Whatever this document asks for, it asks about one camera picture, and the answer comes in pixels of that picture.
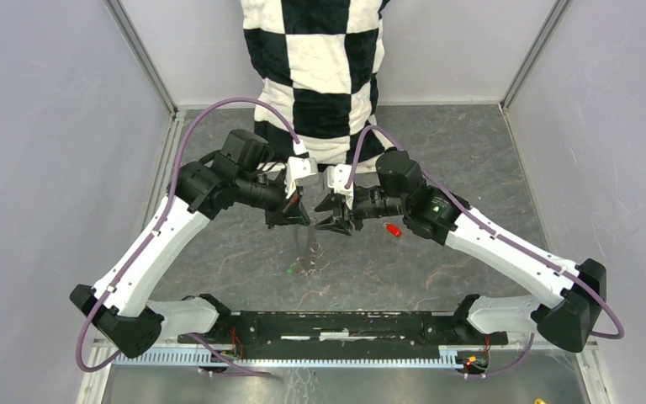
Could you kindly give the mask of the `large metal keyring plate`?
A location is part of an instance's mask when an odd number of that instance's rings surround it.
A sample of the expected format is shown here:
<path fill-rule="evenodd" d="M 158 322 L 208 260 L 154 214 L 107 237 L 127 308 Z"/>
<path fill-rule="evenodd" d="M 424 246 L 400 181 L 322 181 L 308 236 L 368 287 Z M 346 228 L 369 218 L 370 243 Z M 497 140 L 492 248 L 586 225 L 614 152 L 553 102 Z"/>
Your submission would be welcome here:
<path fill-rule="evenodd" d="M 297 258 L 290 266 L 297 269 L 296 274 L 310 276 L 318 266 L 320 244 L 313 226 L 296 226 L 293 230 Z"/>

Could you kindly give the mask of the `red tag key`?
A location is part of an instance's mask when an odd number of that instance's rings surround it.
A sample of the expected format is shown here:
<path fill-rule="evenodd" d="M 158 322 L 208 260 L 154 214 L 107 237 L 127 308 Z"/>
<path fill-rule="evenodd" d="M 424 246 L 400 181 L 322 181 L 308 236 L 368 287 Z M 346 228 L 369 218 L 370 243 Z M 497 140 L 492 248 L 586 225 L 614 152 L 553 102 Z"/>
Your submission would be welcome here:
<path fill-rule="evenodd" d="M 384 229 L 393 237 L 400 238 L 402 236 L 402 230 L 394 223 L 385 222 Z"/>

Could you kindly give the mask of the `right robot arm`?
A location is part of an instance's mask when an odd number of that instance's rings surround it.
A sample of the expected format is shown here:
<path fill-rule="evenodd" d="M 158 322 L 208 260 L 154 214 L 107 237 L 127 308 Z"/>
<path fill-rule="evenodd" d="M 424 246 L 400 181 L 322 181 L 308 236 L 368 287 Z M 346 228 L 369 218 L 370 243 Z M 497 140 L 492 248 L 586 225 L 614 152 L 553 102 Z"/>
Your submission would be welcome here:
<path fill-rule="evenodd" d="M 527 291 L 505 298 L 467 296 L 452 321 L 458 341 L 474 343 L 495 332 L 536 332 L 557 348 L 580 353 L 597 334 L 594 327 L 606 306 L 602 263 L 562 258 L 497 226 L 464 199 L 428 183 L 420 164 L 405 151 L 387 151 L 377 161 L 376 186 L 357 186 L 352 173 L 345 164 L 325 170 L 329 194 L 316 209 L 331 216 L 317 229 L 349 235 L 365 220 L 399 216 L 416 236 L 478 259 Z"/>

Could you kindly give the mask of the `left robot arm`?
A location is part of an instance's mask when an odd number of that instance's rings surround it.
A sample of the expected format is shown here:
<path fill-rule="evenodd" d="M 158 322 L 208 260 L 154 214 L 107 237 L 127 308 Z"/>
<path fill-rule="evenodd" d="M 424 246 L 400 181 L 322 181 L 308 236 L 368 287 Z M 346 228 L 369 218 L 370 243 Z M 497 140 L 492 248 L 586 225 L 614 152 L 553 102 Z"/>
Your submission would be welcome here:
<path fill-rule="evenodd" d="M 154 217 L 125 255 L 93 286 L 79 284 L 71 302 L 119 352 L 136 358 L 164 338 L 201 334 L 220 343 L 230 319 L 212 298 L 154 301 L 151 293 L 180 252 L 222 211 L 235 204 L 262 210 L 265 223 L 307 226 L 299 181 L 317 174 L 302 144 L 294 147 L 283 171 L 267 177 L 273 151 L 247 130 L 233 130 L 221 149 L 177 171 Z"/>

